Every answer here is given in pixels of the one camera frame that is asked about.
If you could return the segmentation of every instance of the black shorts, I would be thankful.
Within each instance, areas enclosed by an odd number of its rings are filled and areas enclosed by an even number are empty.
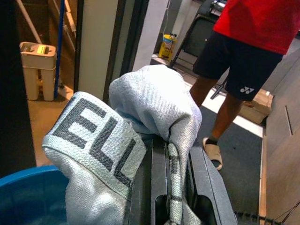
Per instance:
[[[213,32],[193,71],[218,80],[230,68],[225,89],[240,100],[251,101],[282,57]]]

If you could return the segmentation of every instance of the foot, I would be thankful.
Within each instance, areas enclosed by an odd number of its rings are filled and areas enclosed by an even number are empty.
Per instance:
[[[212,143],[207,143],[208,138],[203,138],[202,144],[208,158],[212,161],[217,170],[221,170],[223,166],[221,152],[219,146]]]

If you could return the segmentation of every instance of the shorts logo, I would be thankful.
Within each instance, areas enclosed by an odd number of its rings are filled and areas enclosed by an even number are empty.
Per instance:
[[[250,87],[246,87],[246,86],[245,86],[245,88],[240,89],[241,93],[245,92],[246,94],[250,94],[252,91],[254,91],[254,88],[250,88]]]

